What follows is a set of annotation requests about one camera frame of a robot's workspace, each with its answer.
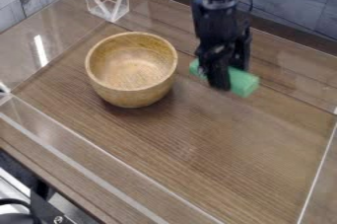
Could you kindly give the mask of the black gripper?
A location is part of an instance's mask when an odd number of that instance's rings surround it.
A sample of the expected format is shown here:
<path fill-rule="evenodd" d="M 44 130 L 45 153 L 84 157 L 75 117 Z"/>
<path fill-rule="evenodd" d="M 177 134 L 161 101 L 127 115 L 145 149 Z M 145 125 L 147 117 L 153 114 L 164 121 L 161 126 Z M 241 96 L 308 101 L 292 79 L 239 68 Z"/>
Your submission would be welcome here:
<path fill-rule="evenodd" d="M 251 21 L 237 12 L 237 0 L 193 0 L 191 4 L 195 51 L 212 88 L 231 90 L 229 64 L 248 71 L 251 65 Z"/>

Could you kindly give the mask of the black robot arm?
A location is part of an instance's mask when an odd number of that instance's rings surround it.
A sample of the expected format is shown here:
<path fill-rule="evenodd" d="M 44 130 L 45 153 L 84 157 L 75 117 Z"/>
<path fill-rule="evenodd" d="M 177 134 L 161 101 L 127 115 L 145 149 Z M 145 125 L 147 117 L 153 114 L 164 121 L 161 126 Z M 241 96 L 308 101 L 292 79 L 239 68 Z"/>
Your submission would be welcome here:
<path fill-rule="evenodd" d="M 209 85 L 229 91 L 229 67 L 247 71 L 251 60 L 251 20 L 237 12 L 239 0 L 192 0 L 199 46 L 195 55 Z"/>

